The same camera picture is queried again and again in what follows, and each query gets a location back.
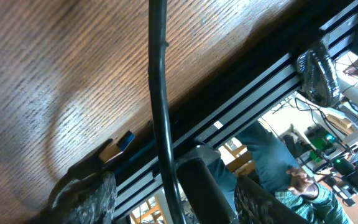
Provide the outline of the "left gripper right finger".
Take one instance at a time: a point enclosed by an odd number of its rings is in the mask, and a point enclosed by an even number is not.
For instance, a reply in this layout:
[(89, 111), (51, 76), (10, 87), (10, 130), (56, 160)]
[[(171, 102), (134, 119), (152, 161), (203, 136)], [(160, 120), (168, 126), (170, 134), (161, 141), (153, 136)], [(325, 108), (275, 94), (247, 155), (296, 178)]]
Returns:
[(241, 224), (308, 223), (246, 175), (237, 178), (234, 200)]

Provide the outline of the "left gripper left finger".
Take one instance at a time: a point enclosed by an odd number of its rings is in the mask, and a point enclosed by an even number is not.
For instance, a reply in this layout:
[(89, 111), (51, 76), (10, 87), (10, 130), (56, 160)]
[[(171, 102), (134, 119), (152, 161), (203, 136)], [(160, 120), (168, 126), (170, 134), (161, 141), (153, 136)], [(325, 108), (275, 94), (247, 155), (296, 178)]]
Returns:
[(27, 223), (113, 223), (117, 199), (114, 172), (104, 171), (99, 155), (106, 140), (72, 165), (52, 189), (47, 206)]

